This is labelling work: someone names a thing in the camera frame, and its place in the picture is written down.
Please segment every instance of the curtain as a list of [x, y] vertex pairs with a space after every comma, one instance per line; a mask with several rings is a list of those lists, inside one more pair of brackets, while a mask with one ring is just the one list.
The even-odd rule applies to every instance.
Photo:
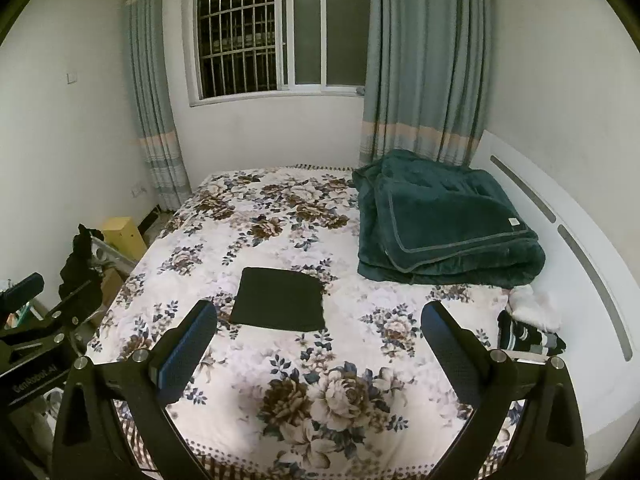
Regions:
[[360, 162], [468, 164], [484, 130], [490, 0], [371, 0]]
[[191, 195], [169, 102], [162, 44], [162, 0], [125, 0], [126, 61], [138, 141], [163, 210]]

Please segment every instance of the bolt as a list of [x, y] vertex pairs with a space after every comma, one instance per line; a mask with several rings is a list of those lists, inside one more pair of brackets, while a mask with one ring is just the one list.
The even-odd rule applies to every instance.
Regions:
[[74, 363], [74, 368], [76, 370], [82, 370], [85, 366], [87, 366], [88, 363], [89, 363], [89, 359], [87, 359], [84, 356], [79, 357], [78, 359], [76, 359], [76, 362]]
[[489, 357], [491, 358], [491, 361], [494, 361], [496, 363], [503, 363], [507, 360], [507, 354], [505, 354], [502, 350], [498, 350], [497, 348], [489, 352]]
[[131, 358], [137, 363], [141, 363], [142, 361], [145, 361], [147, 357], [149, 357], [149, 350], [147, 350], [146, 348], [136, 350], [135, 352], [133, 352], [133, 355], [131, 356]]
[[564, 368], [564, 361], [562, 361], [562, 359], [558, 356], [554, 355], [551, 359], [549, 359], [549, 361], [551, 362], [552, 367], [556, 370], [562, 370], [562, 368]]

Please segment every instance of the wall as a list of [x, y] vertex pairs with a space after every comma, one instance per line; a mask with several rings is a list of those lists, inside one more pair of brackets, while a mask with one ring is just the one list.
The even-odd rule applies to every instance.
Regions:
[[640, 282], [640, 53], [605, 0], [494, 0], [487, 129], [599, 225]]
[[139, 221], [156, 204], [131, 195], [151, 188], [124, 86], [120, 2], [31, 0], [0, 45], [0, 279], [40, 272], [48, 307], [79, 222]]
[[163, 0], [162, 13], [169, 94], [192, 187], [214, 171], [357, 164], [361, 97], [277, 96], [190, 107], [181, 0]]

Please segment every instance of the window sill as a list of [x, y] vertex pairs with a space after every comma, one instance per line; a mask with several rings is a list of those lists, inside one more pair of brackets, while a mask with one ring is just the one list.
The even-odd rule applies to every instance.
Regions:
[[358, 94], [355, 90], [271, 90], [267, 92], [248, 92], [246, 94], [231, 94], [220, 97], [210, 97], [199, 99], [189, 103], [191, 108], [196, 106], [213, 105], [218, 103], [226, 103], [230, 101], [244, 101], [247, 99], [261, 99], [271, 97], [297, 97], [297, 96], [336, 96], [336, 97], [359, 97], [364, 95]]

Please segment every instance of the window bars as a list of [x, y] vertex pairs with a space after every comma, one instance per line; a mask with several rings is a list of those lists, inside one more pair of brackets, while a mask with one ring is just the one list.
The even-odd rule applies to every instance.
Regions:
[[275, 0], [198, 0], [202, 97], [277, 89]]

